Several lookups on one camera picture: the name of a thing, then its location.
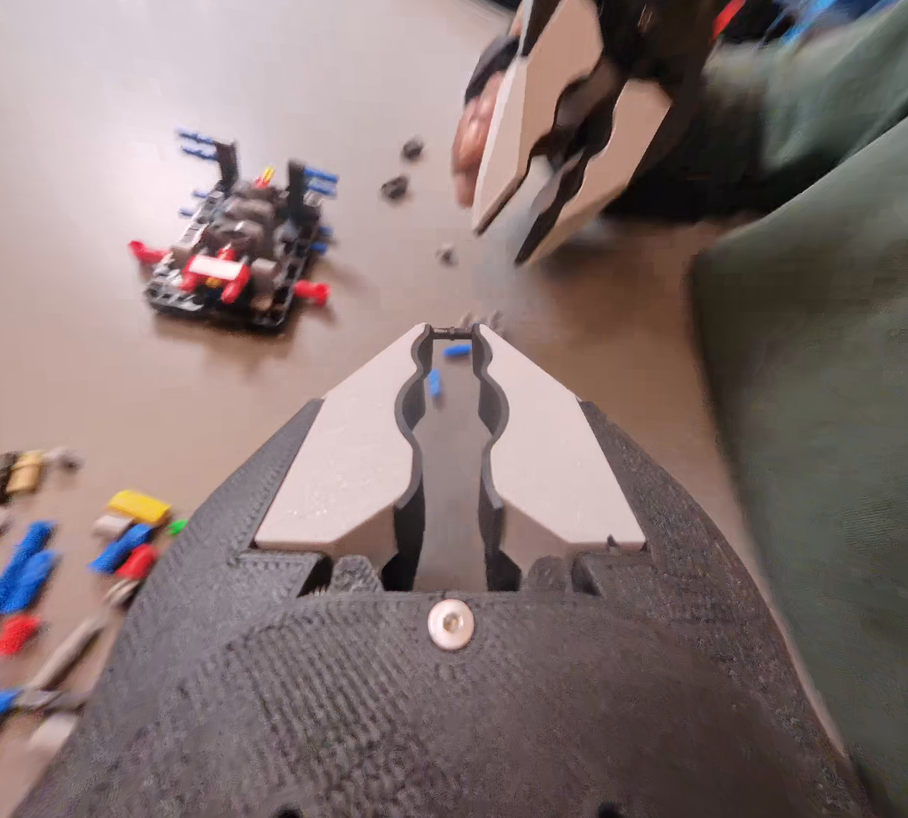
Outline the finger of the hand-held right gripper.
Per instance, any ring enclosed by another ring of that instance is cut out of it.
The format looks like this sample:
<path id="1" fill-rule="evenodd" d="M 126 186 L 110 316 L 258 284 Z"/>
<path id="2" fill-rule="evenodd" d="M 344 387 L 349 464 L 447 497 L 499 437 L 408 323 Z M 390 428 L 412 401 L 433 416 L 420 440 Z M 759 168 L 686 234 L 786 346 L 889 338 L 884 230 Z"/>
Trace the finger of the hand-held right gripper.
<path id="1" fill-rule="evenodd" d="M 534 148 L 554 127 L 564 91 L 589 76 L 604 48 L 594 0 L 559 0 L 531 48 L 529 36 L 527 15 L 489 124 L 472 205 L 475 235 L 521 186 Z"/>
<path id="2" fill-rule="evenodd" d="M 530 212 L 536 218 L 516 253 L 517 267 L 550 256 L 624 192 L 671 107 L 654 82 L 623 86 L 604 146 L 570 157 L 533 200 Z"/>

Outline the person's green sweatshirt torso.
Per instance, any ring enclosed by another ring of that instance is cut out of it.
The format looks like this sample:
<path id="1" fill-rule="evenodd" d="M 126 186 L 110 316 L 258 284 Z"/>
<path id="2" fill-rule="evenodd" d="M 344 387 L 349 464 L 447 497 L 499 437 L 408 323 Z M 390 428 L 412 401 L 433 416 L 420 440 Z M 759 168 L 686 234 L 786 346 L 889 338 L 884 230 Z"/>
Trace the person's green sweatshirt torso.
<path id="1" fill-rule="evenodd" d="M 757 555 L 883 816 L 906 816 L 906 135 L 723 237 L 690 281 Z"/>

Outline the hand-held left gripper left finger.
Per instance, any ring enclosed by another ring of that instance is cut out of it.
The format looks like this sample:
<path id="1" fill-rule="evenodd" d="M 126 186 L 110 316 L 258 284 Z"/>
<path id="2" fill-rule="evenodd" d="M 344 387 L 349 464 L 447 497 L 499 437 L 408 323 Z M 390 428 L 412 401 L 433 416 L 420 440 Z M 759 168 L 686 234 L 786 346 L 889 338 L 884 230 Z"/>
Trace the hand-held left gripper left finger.
<path id="1" fill-rule="evenodd" d="M 383 581 L 415 579 L 423 546 L 432 330 L 418 323 L 316 405 L 312 424 L 253 535 L 266 552 L 366 558 Z"/>

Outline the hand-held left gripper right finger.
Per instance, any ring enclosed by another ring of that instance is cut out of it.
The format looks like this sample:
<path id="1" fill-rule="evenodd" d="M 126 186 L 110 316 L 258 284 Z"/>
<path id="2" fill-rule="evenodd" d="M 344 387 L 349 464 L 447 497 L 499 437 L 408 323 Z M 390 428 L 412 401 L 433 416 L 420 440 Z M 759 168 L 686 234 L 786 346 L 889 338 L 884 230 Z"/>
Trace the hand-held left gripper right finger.
<path id="1" fill-rule="evenodd" d="M 581 401 L 485 325 L 472 331 L 479 417 L 480 534 L 489 581 L 520 581 L 540 559 L 641 554 L 644 531 Z"/>

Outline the person's right forearm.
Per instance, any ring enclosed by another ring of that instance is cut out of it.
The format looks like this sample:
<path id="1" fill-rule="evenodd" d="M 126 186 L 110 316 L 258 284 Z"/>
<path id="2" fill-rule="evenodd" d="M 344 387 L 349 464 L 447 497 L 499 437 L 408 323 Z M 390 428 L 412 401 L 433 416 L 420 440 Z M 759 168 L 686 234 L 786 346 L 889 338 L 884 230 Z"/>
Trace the person's right forearm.
<path id="1" fill-rule="evenodd" d="M 704 208 L 766 215 L 906 119 L 907 0 L 796 43 L 707 64 Z"/>

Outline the person's right hand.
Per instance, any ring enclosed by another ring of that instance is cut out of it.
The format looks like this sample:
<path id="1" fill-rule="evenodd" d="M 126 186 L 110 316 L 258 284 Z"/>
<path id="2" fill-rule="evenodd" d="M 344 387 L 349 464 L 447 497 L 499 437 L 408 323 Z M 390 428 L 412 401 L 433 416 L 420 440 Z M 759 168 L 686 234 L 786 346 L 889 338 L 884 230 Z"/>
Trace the person's right hand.
<path id="1" fill-rule="evenodd" d="M 466 104 L 452 142 L 450 170 L 455 199 L 463 209 L 474 200 L 499 88 L 500 79 L 492 79 L 481 95 Z"/>

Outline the pile of small lego pieces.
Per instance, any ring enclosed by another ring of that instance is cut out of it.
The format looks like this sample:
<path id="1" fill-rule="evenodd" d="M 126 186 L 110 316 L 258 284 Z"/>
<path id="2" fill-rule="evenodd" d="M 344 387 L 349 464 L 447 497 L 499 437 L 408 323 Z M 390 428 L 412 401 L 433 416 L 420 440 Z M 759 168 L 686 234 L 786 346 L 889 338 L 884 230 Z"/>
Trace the pile of small lego pieces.
<path id="1" fill-rule="evenodd" d="M 108 581 L 99 603 L 27 680 L 2 688 L 2 724 L 37 721 L 28 751 L 54 755 L 73 733 L 90 694 L 65 683 L 152 574 L 161 552 L 158 537 L 174 538 L 187 524 L 171 504 L 137 490 L 118 491 L 105 504 L 92 527 L 104 545 L 87 566 Z M 33 521 L 2 567 L 2 659 L 26 651 L 44 630 L 37 608 L 60 561 L 51 548 L 56 529 L 53 521 Z"/>

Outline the partly built lego chassis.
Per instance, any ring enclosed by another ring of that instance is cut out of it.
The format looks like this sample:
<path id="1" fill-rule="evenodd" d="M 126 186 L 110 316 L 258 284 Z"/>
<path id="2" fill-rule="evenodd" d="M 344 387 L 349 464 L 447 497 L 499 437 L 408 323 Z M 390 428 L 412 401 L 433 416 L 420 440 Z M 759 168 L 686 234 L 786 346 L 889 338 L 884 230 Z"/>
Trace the partly built lego chassis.
<path id="1" fill-rule="evenodd" d="M 279 335 L 299 304 L 324 308 L 331 287 L 310 272 L 332 242 L 323 200 L 336 197 L 339 177 L 290 159 L 284 184 L 273 166 L 248 179 L 236 142 L 186 128 L 176 136 L 183 154 L 216 164 L 218 176 L 193 193 L 193 208 L 181 210 L 186 224 L 175 242 L 128 245 L 147 274 L 143 295 L 152 310 Z"/>

